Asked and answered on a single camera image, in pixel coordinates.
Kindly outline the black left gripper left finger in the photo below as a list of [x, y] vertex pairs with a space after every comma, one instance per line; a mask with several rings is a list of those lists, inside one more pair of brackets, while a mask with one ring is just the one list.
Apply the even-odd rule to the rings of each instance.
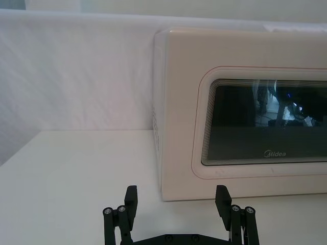
[[121, 244], [133, 244], [131, 231], [138, 205], [137, 186], [127, 187], [124, 204], [112, 209], [107, 207], [103, 210], [104, 219], [104, 244], [116, 244], [115, 228], [121, 233]]

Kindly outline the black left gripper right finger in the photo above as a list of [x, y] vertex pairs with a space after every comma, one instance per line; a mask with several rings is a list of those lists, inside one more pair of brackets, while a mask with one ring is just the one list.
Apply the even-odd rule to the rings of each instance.
[[238, 205], [233, 205], [228, 189], [224, 185], [216, 187], [215, 204], [225, 230], [229, 232], [230, 244], [260, 244], [253, 207], [247, 206], [242, 209]]

